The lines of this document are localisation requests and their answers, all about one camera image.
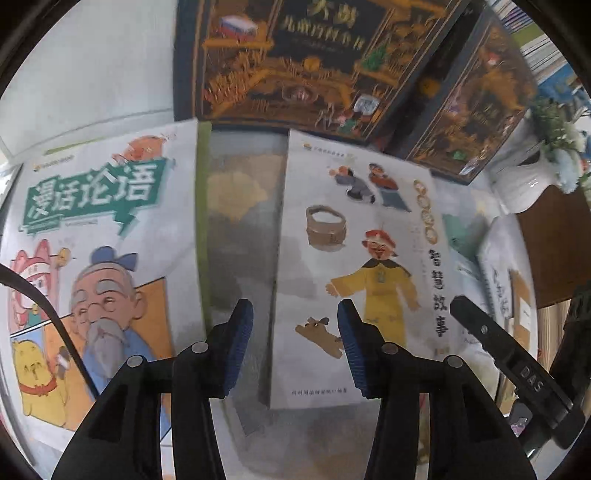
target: cartoon man in yellow robe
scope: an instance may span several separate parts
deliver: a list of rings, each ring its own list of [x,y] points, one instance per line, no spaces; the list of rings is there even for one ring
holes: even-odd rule
[[[365,232],[361,243],[371,259],[359,270],[344,277],[333,278],[326,291],[333,297],[350,297],[358,291],[366,291],[363,321],[378,327],[387,342],[405,346],[404,316],[399,292],[408,308],[417,310],[417,289],[411,274],[390,259],[397,257],[396,243],[383,230]]]

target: gray eyebrow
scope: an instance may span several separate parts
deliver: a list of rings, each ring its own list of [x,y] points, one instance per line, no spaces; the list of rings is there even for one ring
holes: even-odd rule
[[[106,291],[118,291],[122,295],[125,295],[125,289],[123,285],[116,282],[115,280],[104,279],[96,283],[95,291],[97,295],[101,295]]]
[[[71,299],[70,303],[72,306],[74,306],[78,302],[86,301],[87,299],[88,299],[88,294],[86,293],[86,290],[76,290],[76,293],[74,293],[74,295],[72,295],[72,299]]]

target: yellow robe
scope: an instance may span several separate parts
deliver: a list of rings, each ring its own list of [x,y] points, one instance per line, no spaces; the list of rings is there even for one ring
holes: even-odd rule
[[[363,321],[378,327],[387,342],[405,346],[404,316],[398,290],[407,303],[417,301],[417,289],[411,281],[411,275],[392,261],[387,261],[390,267],[385,267],[382,263],[376,267],[367,267],[368,264],[371,261],[357,272],[333,278],[330,282],[341,297],[350,297],[353,293],[365,290]]]

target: white vase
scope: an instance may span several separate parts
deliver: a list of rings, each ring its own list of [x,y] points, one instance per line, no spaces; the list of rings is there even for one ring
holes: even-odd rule
[[[548,186],[558,180],[554,167],[542,152],[536,163],[504,168],[495,177],[493,188],[509,213],[527,210]]]

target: metal screw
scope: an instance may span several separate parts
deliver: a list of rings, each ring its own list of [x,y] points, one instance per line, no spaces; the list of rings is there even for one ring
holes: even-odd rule
[[[398,353],[398,345],[391,342],[386,342],[382,345],[382,352],[386,355],[396,355]]]
[[[205,353],[207,352],[208,348],[209,345],[207,344],[207,342],[196,342],[191,345],[191,350],[193,351],[193,353]]]
[[[447,357],[447,364],[453,368],[460,368],[464,364],[464,360],[456,355],[450,355]]]
[[[133,355],[127,359],[127,365],[131,368],[139,367],[144,359],[140,355]]]

